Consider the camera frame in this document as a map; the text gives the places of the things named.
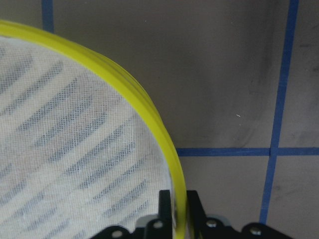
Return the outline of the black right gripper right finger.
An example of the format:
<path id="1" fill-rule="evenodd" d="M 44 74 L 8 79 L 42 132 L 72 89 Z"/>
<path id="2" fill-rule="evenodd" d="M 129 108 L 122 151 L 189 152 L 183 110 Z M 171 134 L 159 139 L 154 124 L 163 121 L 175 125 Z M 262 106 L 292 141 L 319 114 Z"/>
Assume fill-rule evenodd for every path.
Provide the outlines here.
<path id="1" fill-rule="evenodd" d="M 188 226 L 192 239 L 289 239 L 290 237 L 261 223 L 249 223 L 241 230 L 235 230 L 227 220 L 218 215 L 208 216 L 199 194 L 187 191 Z"/>

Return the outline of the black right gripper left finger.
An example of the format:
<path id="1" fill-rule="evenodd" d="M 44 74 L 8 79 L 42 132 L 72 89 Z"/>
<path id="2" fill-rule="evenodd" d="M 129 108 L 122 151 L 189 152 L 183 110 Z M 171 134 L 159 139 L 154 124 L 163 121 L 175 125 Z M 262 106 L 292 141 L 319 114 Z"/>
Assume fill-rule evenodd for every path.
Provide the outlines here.
<path id="1" fill-rule="evenodd" d="M 136 228 L 129 232 L 121 226 L 110 226 L 100 231 L 96 239 L 171 239 L 173 238 L 172 207 L 169 190 L 159 192 L 158 213 L 138 219 Z"/>

